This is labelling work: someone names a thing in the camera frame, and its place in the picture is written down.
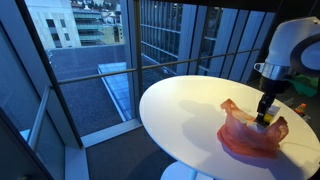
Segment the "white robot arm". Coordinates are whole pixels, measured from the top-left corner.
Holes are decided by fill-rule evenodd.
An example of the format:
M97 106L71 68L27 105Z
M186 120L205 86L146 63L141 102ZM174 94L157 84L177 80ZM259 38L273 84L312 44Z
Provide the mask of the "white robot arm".
M259 88L263 92L257 107L256 122L266 127L267 110L277 94L283 93L295 73L320 76L320 20L299 18L281 23L275 30L264 63L254 69L261 73Z

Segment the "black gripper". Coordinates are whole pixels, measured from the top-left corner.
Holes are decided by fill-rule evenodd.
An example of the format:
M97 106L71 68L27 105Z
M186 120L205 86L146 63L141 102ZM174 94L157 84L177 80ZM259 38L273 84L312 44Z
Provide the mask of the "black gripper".
M277 94L284 93L289 87L288 81L272 80L266 77L260 78L259 89L263 92L261 100L257 107L256 121L262 121L264 117L264 104L272 104ZM274 117L272 107L269 107L265 114L270 114Z

